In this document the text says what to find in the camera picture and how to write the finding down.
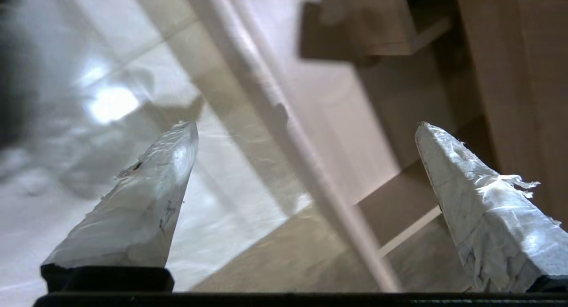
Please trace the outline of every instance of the floor tile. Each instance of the floor tile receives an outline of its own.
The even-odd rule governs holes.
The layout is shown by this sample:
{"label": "floor tile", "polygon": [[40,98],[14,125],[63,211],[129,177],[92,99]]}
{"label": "floor tile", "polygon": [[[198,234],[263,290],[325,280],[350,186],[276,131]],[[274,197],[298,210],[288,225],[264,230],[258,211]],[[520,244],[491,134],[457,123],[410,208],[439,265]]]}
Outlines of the floor tile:
{"label": "floor tile", "polygon": [[114,175],[160,133],[146,113],[144,94],[128,71],[120,71],[78,89],[75,97],[43,103],[29,143],[36,163],[78,197],[108,192]]}
{"label": "floor tile", "polygon": [[309,205],[191,290],[372,292],[378,285]]}
{"label": "floor tile", "polygon": [[169,35],[177,28],[197,20],[186,0],[136,0],[154,26]]}
{"label": "floor tile", "polygon": [[[14,157],[20,162],[6,168]],[[30,306],[46,291],[41,263],[98,199],[74,197],[25,149],[0,151],[0,168],[10,174],[0,180],[0,301]]]}
{"label": "floor tile", "polygon": [[21,51],[34,56],[41,95],[61,95],[69,85],[87,86],[116,65],[112,51],[72,0],[22,0],[15,23]]}
{"label": "floor tile", "polygon": [[186,291],[253,244],[250,227],[227,197],[195,166],[179,214],[166,268],[175,291]]}
{"label": "floor tile", "polygon": [[197,163],[221,200],[248,223],[250,236],[259,239],[286,219],[231,133],[205,105],[199,120]]}
{"label": "floor tile", "polygon": [[219,50],[199,22],[176,33],[168,39],[168,45],[192,79],[225,65]]}
{"label": "floor tile", "polygon": [[231,72],[215,69],[194,82],[280,209],[291,216],[304,208],[310,197]]}
{"label": "floor tile", "polygon": [[125,60],[162,39],[136,0],[75,0],[93,26]]}
{"label": "floor tile", "polygon": [[409,292],[463,292],[469,287],[443,216],[426,224],[388,255]]}
{"label": "floor tile", "polygon": [[136,73],[136,79],[147,90],[148,100],[158,107],[187,108],[200,95],[191,75],[166,43],[128,63],[126,69]]}

